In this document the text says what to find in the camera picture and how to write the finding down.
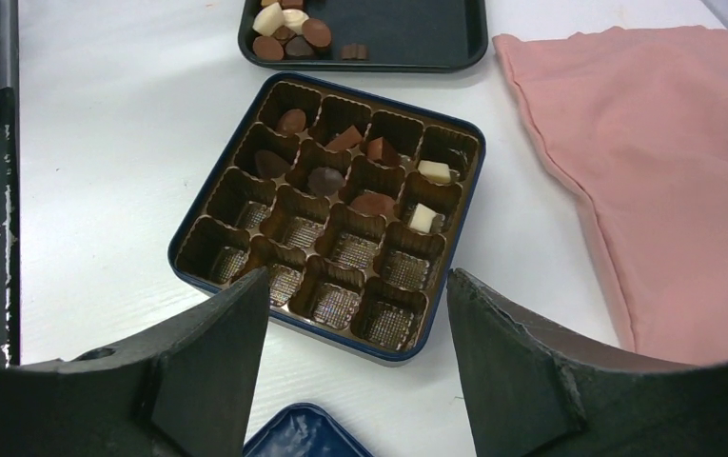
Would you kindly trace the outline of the black chocolate tray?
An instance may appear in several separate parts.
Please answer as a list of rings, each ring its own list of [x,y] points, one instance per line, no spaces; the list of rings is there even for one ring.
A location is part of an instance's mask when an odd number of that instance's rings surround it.
[[[244,58],[273,70],[449,73],[479,62],[488,47],[483,1],[336,0],[305,1],[305,12],[332,32],[327,53],[313,60],[262,61],[252,51],[259,1],[245,1],[238,30]],[[368,47],[367,61],[343,61],[343,45]]]

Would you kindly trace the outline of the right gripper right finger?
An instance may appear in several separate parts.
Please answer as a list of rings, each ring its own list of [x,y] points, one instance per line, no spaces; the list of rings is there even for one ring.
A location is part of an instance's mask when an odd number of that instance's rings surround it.
[[[481,456],[728,456],[728,362],[615,348],[453,269],[447,304]]]

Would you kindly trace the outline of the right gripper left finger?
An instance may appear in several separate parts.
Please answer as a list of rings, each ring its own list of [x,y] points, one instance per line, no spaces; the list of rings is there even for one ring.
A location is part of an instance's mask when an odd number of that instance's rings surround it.
[[[269,310],[257,268],[71,361],[0,368],[0,456],[237,456]]]

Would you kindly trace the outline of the white round chocolate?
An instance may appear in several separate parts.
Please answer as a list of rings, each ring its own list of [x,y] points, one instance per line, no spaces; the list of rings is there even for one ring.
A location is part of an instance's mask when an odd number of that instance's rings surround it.
[[[309,19],[307,13],[303,10],[298,9],[286,9],[283,10],[283,16],[285,19],[284,25],[289,30],[292,30],[297,35],[303,34],[303,24]]]

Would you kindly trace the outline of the blue chocolate box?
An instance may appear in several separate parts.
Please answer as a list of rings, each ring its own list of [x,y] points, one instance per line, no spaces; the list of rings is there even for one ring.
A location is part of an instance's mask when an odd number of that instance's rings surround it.
[[[274,321],[405,364],[430,334],[485,146],[462,119],[276,73],[178,227],[169,264],[206,294],[265,268]]]

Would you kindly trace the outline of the dark textured chocolate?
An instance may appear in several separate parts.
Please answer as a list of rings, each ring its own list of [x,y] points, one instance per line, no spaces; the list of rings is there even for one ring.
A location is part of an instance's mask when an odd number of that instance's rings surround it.
[[[312,60],[317,57],[316,50],[301,35],[297,35],[284,44],[287,60]]]

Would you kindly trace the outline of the brown oval chocolate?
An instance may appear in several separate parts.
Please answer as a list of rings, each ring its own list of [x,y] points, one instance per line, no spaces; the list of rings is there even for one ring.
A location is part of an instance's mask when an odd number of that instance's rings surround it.
[[[272,36],[257,36],[252,42],[252,51],[262,61],[282,61],[285,59],[283,45]]]

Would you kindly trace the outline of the small brown square chocolate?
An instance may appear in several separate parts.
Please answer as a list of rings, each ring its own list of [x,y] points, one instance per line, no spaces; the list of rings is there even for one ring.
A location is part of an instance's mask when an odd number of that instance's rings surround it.
[[[343,61],[367,61],[369,59],[368,47],[359,43],[343,45],[340,52],[340,58]]]

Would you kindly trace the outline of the round milk chocolate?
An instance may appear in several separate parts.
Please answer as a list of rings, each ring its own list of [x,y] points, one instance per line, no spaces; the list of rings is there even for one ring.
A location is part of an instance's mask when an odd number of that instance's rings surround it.
[[[306,42],[317,51],[327,51],[332,44],[332,32],[329,26],[320,19],[308,18],[302,25],[302,35]]]

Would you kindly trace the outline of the white triangular chocolate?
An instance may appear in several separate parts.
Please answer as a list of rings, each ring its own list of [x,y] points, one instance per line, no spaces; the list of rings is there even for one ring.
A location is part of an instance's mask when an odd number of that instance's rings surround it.
[[[252,29],[262,36],[271,36],[285,24],[285,15],[278,1],[263,7],[255,16]]]

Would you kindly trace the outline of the blue box lid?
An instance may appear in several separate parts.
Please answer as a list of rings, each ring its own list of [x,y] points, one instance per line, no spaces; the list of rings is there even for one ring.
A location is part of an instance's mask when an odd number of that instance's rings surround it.
[[[329,413],[311,403],[281,409],[244,445],[243,456],[372,457]]]

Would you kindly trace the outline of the pink cloth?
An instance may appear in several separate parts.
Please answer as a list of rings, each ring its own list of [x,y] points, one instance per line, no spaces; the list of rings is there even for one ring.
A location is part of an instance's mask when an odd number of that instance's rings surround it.
[[[539,160],[576,198],[620,345],[728,361],[728,30],[494,46]]]

